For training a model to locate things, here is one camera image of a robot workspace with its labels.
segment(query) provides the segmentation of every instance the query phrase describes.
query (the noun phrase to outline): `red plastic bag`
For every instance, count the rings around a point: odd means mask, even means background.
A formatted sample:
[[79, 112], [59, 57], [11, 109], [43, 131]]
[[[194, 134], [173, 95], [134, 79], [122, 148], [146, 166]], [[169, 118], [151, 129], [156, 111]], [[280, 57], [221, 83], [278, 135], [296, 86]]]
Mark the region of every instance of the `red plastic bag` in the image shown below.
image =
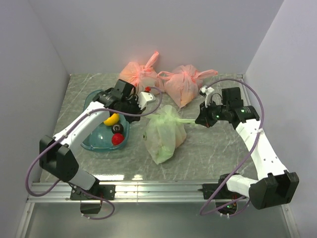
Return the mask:
[[158, 79], [165, 80], [164, 90], [182, 108], [198, 95], [203, 79], [217, 75], [215, 70], [199, 72], [194, 66], [179, 66], [170, 72], [162, 71]]
[[137, 62], [130, 62], [120, 73], [119, 78], [133, 84], [137, 92], [142, 92], [148, 86], [156, 86], [163, 89], [163, 83], [157, 78], [157, 73], [152, 65], [157, 61], [159, 53], [155, 51], [146, 65], [139, 65]]

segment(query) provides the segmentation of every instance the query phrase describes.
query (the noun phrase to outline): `gray marble surface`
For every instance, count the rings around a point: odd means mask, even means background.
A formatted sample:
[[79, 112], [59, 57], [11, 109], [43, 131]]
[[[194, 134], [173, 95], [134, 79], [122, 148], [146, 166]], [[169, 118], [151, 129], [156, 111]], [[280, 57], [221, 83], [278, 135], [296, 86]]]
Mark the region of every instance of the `gray marble surface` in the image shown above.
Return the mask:
[[[204, 83], [226, 77], [235, 78], [236, 75], [220, 74], [206, 79]], [[113, 87], [117, 78], [116, 73], [72, 75], [54, 133], [63, 130], [82, 113], [88, 94], [98, 89]], [[218, 83], [214, 88], [221, 93], [221, 88], [235, 86], [241, 85], [237, 82], [224, 81]], [[202, 96], [198, 96], [181, 110], [178, 109], [181, 117], [195, 119], [199, 114], [199, 104], [203, 100]], [[157, 102], [158, 99], [156, 102], [150, 103], [146, 112]], [[161, 106], [167, 104], [177, 108], [172, 99], [164, 94]], [[163, 164], [156, 165], [142, 140], [148, 121], [147, 118], [141, 118], [139, 122], [130, 125], [128, 143], [121, 150], [97, 153], [81, 147], [76, 155], [80, 167], [100, 180], [218, 179], [220, 175], [231, 172], [248, 152], [242, 139], [227, 122], [217, 122], [211, 128], [185, 125], [187, 132], [185, 142], [176, 149], [172, 158]], [[256, 169], [251, 158], [238, 172], [257, 179]], [[41, 181], [55, 180], [54, 176], [43, 171]]]

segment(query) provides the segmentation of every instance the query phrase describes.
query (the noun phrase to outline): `green plastic bag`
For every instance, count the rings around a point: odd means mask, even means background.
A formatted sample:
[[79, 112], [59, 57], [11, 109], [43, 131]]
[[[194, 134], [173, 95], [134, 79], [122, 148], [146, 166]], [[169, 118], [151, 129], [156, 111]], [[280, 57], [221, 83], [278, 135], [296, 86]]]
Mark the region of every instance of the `green plastic bag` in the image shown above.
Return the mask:
[[145, 147], [158, 165], [171, 158], [175, 149], [186, 139], [185, 123], [195, 123], [194, 119], [181, 119], [177, 110], [166, 105], [150, 118], [143, 134]]

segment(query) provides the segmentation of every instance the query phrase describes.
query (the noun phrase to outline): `white wall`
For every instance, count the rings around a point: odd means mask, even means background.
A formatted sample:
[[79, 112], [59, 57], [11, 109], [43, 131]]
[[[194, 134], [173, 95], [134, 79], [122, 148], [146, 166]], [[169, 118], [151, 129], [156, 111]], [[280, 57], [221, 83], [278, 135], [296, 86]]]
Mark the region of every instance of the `white wall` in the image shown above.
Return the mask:
[[159, 70], [244, 73], [283, 0], [29, 0], [70, 73], [120, 72], [161, 53]]
[[[24, 178], [52, 134], [68, 74], [30, 4], [0, 1], [0, 233], [14, 237], [25, 206]], [[36, 178], [39, 167], [32, 175]]]
[[246, 73], [270, 142], [300, 178], [291, 207], [304, 238], [317, 237], [316, 12], [316, 0], [285, 0]]

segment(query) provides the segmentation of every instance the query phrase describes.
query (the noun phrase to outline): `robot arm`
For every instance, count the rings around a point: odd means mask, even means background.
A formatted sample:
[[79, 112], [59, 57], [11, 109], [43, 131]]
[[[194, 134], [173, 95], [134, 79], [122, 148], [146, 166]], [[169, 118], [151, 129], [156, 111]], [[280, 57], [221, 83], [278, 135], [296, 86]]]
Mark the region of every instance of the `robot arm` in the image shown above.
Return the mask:
[[[264, 131], [259, 130], [260, 118], [254, 107], [243, 105], [239, 87], [222, 90], [223, 105], [217, 105], [211, 100], [214, 93], [210, 87], [201, 89], [201, 94], [206, 96], [206, 99], [200, 105], [200, 114], [195, 121], [197, 124], [210, 127], [218, 120], [228, 121], [249, 151], [257, 134], [260, 134], [251, 154], [258, 180], [235, 174], [229, 178], [223, 189], [250, 198], [257, 209], [289, 203], [299, 183], [298, 176], [288, 172], [275, 154]], [[224, 177], [221, 176], [219, 182], [222, 182]]]
[[140, 120], [140, 117], [134, 117], [133, 114], [141, 114], [153, 96], [148, 92], [136, 95], [135, 91], [133, 85], [118, 80], [114, 88], [97, 94], [87, 109], [67, 128], [53, 138], [48, 136], [42, 138], [40, 152], [54, 142], [58, 140], [60, 142], [40, 159], [40, 166], [63, 182], [89, 190], [92, 195], [99, 195], [99, 180], [79, 168], [75, 159], [77, 150], [85, 138], [110, 116], [110, 112], [105, 108], [130, 114], [125, 116], [129, 123]]

